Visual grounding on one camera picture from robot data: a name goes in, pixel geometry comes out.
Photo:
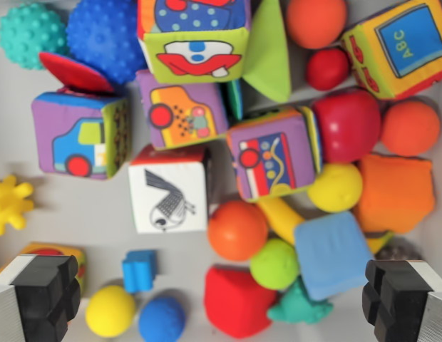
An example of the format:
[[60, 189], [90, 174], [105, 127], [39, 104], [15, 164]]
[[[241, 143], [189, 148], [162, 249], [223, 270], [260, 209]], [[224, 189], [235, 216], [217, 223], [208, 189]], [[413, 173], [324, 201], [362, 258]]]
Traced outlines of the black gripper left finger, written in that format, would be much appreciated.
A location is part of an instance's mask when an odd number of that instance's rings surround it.
[[62, 341], [81, 288], [74, 256], [21, 254], [0, 272], [0, 341]]

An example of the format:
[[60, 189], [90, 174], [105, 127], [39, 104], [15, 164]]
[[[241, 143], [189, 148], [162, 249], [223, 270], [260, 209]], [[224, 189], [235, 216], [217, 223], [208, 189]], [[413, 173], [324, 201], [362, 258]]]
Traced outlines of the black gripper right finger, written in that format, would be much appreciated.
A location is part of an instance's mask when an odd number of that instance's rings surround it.
[[442, 278], [422, 260], [371, 260], [362, 291], [377, 341], [442, 341]]

